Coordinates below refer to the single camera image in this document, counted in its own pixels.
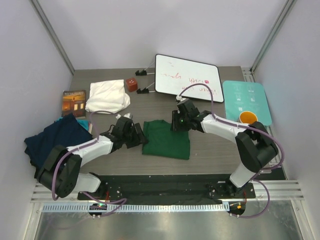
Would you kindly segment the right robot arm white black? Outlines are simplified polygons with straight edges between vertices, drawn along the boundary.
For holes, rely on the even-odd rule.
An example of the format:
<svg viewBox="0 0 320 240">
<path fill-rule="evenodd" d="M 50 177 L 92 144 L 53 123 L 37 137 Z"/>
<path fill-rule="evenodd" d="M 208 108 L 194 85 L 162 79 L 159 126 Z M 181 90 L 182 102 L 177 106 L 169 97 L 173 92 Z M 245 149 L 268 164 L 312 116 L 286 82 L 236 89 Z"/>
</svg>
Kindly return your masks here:
<svg viewBox="0 0 320 240">
<path fill-rule="evenodd" d="M 170 130 L 194 130 L 213 134 L 236 145 L 240 164 L 223 187 L 233 198 L 242 194 L 247 183 L 279 153 L 275 140 L 270 137 L 262 123 L 255 121 L 252 124 L 239 124 L 207 110 L 200 112 L 188 98 L 177 100 L 177 110 L 172 111 Z"/>
</svg>

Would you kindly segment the green t-shirt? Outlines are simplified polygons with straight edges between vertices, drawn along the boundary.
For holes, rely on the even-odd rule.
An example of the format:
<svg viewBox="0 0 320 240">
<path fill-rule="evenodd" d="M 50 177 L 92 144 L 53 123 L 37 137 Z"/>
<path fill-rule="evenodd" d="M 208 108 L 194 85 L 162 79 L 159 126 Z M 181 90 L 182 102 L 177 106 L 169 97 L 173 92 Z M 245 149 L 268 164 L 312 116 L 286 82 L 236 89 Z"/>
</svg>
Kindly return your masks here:
<svg viewBox="0 0 320 240">
<path fill-rule="evenodd" d="M 143 133 L 148 142 L 142 147 L 143 155 L 179 160 L 190 159 L 190 138 L 187 131 L 172 131 L 165 120 L 145 121 Z"/>
</svg>

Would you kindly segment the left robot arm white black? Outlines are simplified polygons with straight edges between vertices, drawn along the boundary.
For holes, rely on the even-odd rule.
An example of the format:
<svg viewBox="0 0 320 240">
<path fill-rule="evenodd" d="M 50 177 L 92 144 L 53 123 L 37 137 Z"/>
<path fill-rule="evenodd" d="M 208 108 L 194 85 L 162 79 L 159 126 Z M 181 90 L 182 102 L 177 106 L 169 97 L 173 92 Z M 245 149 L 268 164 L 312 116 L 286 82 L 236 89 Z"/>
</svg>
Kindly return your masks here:
<svg viewBox="0 0 320 240">
<path fill-rule="evenodd" d="M 134 123 L 129 115 L 117 119 L 110 131 L 75 146 L 55 146 L 36 175 L 37 181 L 51 190 L 52 198 L 65 198 L 74 190 L 87 192 L 100 200 L 107 192 L 101 178 L 93 173 L 82 174 L 83 165 L 109 155 L 125 145 L 128 149 L 146 144 L 141 125 Z"/>
</svg>

